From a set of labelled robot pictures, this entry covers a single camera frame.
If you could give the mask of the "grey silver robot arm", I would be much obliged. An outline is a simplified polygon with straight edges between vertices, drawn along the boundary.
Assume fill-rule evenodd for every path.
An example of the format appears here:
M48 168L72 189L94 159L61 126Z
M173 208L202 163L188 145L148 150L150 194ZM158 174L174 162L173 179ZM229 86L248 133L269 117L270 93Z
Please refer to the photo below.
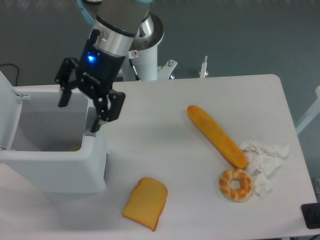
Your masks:
M90 131L117 120L126 95L113 90L113 83L131 51L155 47L164 36L164 25L150 12L149 0L84 0L94 18L80 59L65 58L56 74L62 95L58 106L68 105L73 89L94 104L96 117Z

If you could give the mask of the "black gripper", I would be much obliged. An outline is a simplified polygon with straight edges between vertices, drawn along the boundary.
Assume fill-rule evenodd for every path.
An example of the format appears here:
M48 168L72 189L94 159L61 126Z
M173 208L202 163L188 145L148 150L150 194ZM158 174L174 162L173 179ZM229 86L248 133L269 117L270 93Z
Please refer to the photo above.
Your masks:
M77 87L92 99L96 111L96 117L90 129L92 133L97 132L102 125L119 118L126 98L124 92L112 89L125 57L94 46L100 34L99 29L93 29L85 43L79 62L74 57L66 57L55 77L55 82L60 85L61 90L58 107L63 108L68 105L72 90ZM76 70L77 80L70 80L73 70Z

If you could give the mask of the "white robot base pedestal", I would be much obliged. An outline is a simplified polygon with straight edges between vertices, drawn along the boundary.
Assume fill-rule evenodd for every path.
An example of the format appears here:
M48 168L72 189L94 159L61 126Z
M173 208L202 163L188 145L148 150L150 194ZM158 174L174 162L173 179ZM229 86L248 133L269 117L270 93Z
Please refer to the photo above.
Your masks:
M124 82L155 81L158 74L158 47L153 46L144 50L133 49L127 53L122 64Z

